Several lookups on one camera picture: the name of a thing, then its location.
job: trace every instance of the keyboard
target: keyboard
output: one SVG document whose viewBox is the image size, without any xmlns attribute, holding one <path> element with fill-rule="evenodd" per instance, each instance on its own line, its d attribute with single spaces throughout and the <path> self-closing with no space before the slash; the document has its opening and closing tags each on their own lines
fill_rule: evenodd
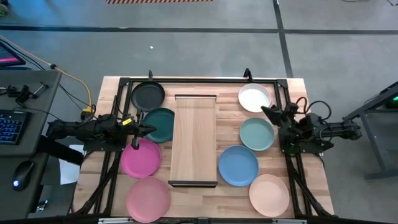
<svg viewBox="0 0 398 224">
<path fill-rule="evenodd" d="M 0 110 L 0 144 L 18 145 L 30 113 Z"/>
</svg>

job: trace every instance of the light pink plate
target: light pink plate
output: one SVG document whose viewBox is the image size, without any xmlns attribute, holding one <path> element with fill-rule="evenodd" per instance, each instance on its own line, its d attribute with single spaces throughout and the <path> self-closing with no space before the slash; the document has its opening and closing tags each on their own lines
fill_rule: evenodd
<svg viewBox="0 0 398 224">
<path fill-rule="evenodd" d="M 122 168 L 133 178 L 148 177 L 153 174 L 160 165 L 160 149 L 156 143 L 140 139 L 139 148 L 135 150 L 129 144 L 122 153 Z"/>
<path fill-rule="evenodd" d="M 289 205 L 289 191 L 278 177 L 260 175 L 250 185 L 249 198 L 253 207 L 261 215 L 278 217 Z"/>
<path fill-rule="evenodd" d="M 139 179 L 127 195 L 127 211 L 133 219 L 150 223 L 162 217 L 170 205 L 167 185 L 155 177 Z"/>
</svg>

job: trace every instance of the white paper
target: white paper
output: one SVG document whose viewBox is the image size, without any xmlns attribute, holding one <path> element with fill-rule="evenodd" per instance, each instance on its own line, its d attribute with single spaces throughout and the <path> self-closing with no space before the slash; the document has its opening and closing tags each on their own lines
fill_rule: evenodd
<svg viewBox="0 0 398 224">
<path fill-rule="evenodd" d="M 83 154 L 83 147 L 84 145 L 69 146 L 69 148 L 74 149 L 82 154 Z M 62 159 L 60 159 L 59 161 L 60 161 L 60 170 L 61 170 L 61 185 L 76 182 L 79 179 L 80 166 L 64 161 Z"/>
</svg>

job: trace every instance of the concrete floor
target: concrete floor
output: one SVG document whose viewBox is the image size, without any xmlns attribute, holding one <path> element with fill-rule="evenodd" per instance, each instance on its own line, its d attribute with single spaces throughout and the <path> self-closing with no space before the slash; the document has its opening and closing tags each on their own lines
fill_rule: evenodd
<svg viewBox="0 0 398 224">
<path fill-rule="evenodd" d="M 0 18 L 2 24 L 276 28 L 271 0 L 124 6 L 97 0 L 10 2 L 12 12 Z M 398 7 L 391 7 L 387 1 L 279 3 L 286 29 L 398 29 Z M 0 34 L 86 81 L 94 102 L 104 75 L 146 75 L 148 69 L 154 75 L 239 77 L 249 67 L 256 77 L 286 77 L 277 34 Z M 310 101 L 325 100 L 331 105 L 330 121 L 339 121 L 397 81 L 396 41 L 398 35 L 287 35 L 294 77 L 305 79 Z M 75 81 L 64 77 L 62 84 L 86 99 L 84 88 Z M 321 106 L 312 110 L 325 113 Z M 61 91 L 52 113 L 65 120 L 79 118 L 79 109 Z M 379 170 L 367 138 L 333 142 L 335 147 L 325 153 L 324 159 L 335 213 L 345 218 L 396 223 L 398 178 L 364 180 L 365 174 Z"/>
</svg>

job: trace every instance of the butcher block tabletop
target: butcher block tabletop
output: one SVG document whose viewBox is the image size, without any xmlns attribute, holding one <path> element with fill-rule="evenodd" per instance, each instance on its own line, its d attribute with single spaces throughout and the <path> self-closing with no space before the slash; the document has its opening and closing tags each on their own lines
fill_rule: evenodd
<svg viewBox="0 0 398 224">
<path fill-rule="evenodd" d="M 110 113 L 113 98 L 118 90 L 118 83 L 121 77 L 104 77 L 101 91 L 96 105 L 96 115 Z M 290 99 L 296 102 L 301 96 L 307 97 L 304 80 L 301 78 L 288 78 Z M 221 153 L 230 146 L 243 145 L 239 138 L 239 127 L 248 118 L 258 117 L 269 120 L 264 113 L 252 113 L 246 111 L 238 101 L 239 89 L 244 83 L 160 83 L 165 89 L 165 100 L 161 107 L 175 111 L 175 95 L 216 95 L 216 154 L 217 161 Z M 274 87 L 270 84 L 263 84 L 272 97 L 272 104 L 276 104 Z M 126 97 L 127 88 L 124 88 L 123 98 Z M 282 105 L 285 105 L 284 94 L 280 90 Z M 135 108 L 131 105 L 129 112 L 135 115 Z M 265 151 L 255 151 L 259 162 L 259 175 L 271 174 L 279 177 L 289 188 L 285 157 L 279 149 L 277 137 L 277 127 L 272 126 L 275 132 L 273 145 Z M 265 218 L 258 213 L 249 200 L 249 186 L 234 187 L 226 183 L 217 172 L 218 185 L 215 188 L 187 188 L 172 187 L 167 182 L 170 179 L 170 165 L 172 159 L 172 141 L 159 144 L 162 161 L 160 167 L 154 173 L 154 177 L 162 180 L 169 186 L 171 203 L 170 208 L 164 217 L 209 217 L 209 218 Z M 81 166 L 80 177 L 75 190 L 74 206 L 78 210 L 91 196 L 98 186 L 104 152 L 92 153 Z M 317 200 L 322 204 L 326 211 L 333 213 L 330 193 L 326 181 L 325 170 L 320 158 L 312 154 L 302 155 L 305 177 L 308 188 Z M 121 166 L 118 171 L 116 190 L 113 198 L 111 215 L 114 217 L 129 217 L 126 209 L 126 195 L 131 186 L 137 182 L 123 172 Z M 104 190 L 103 205 L 104 209 L 108 195 L 108 186 Z M 298 190 L 300 208 L 304 210 L 303 197 Z M 290 199 L 288 209 L 280 218 L 293 218 L 294 211 Z"/>
</svg>

